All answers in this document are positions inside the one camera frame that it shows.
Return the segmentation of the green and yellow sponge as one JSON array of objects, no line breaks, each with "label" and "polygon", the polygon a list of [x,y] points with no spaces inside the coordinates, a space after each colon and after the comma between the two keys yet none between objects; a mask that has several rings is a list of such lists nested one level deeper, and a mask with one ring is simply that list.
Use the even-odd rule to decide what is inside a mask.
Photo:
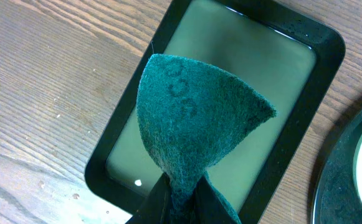
[{"label": "green and yellow sponge", "polygon": [[143,145],[169,177],[169,223],[195,223],[194,189],[274,106],[237,76],[185,57],[153,54],[143,70],[136,116]]}]

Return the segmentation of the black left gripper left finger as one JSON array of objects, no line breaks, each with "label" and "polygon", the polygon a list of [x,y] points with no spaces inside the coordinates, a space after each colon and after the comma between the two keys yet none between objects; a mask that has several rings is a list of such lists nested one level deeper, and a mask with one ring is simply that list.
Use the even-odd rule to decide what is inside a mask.
[{"label": "black left gripper left finger", "polygon": [[171,187],[162,174],[150,194],[126,224],[167,224],[170,222]]}]

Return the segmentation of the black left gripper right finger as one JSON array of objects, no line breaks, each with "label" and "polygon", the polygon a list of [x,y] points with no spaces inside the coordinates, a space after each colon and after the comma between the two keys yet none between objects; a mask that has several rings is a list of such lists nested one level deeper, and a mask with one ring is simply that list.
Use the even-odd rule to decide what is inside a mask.
[{"label": "black left gripper right finger", "polygon": [[207,172],[194,189],[194,213],[198,224],[241,224],[236,211],[212,185]]}]

